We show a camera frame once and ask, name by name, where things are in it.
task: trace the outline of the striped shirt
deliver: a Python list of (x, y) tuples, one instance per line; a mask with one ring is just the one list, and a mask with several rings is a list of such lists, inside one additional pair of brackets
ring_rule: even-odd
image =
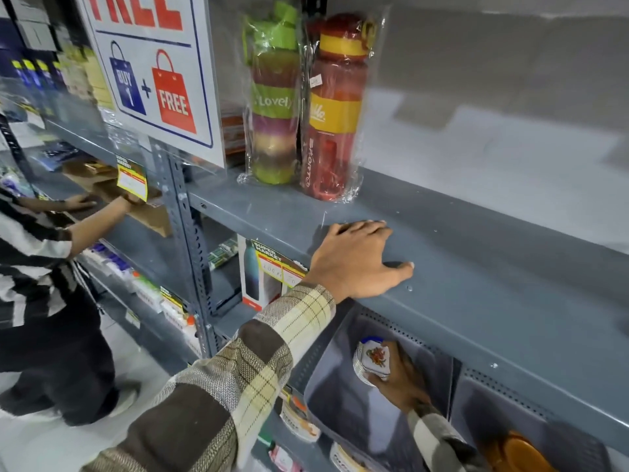
[(70, 232), (0, 189), (0, 329), (28, 325), (66, 306), (77, 283)]
[[(81, 470), (241, 468), (292, 368), (335, 311), (332, 295), (322, 286), (295, 286), (242, 325), (216, 356), (197, 361), (169, 380), (155, 398), (157, 405), (130, 425), (126, 439)], [(417, 404), (408, 425), (431, 472), (489, 472), (483, 457), (434, 407)]]

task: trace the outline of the plaid shirt sleeve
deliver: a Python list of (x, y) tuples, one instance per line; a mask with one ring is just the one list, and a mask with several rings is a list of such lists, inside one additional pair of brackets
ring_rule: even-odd
[(482, 455), (432, 405), (418, 404), (408, 425), (431, 472), (489, 472)]
[(213, 358), (169, 380), (126, 439), (83, 472), (219, 472), (243, 466), (291, 370), (336, 305), (300, 284), (240, 327)]

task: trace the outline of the plastic wrap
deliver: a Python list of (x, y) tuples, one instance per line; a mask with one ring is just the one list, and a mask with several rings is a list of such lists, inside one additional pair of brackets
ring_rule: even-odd
[(247, 170), (240, 181), (286, 184), (297, 170), (303, 36), (300, 9), (285, 0), (244, 14), (241, 79)]
[(377, 75), (388, 12), (341, 13), (308, 24), (301, 187), (310, 197), (350, 202), (358, 195), (361, 114)]

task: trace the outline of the white floor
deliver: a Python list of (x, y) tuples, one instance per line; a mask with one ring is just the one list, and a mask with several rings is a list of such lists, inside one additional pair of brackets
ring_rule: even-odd
[[(101, 326), (111, 347), (120, 380), (142, 384), (136, 404), (113, 419), (83, 427), (67, 427), (62, 421), (24, 423), (0, 419), (0, 461), (6, 472), (73, 472), (100, 450), (122, 440), (129, 424), (145, 411), (169, 375), (109, 317)], [(0, 373), (0, 391), (9, 388), (17, 374)]]

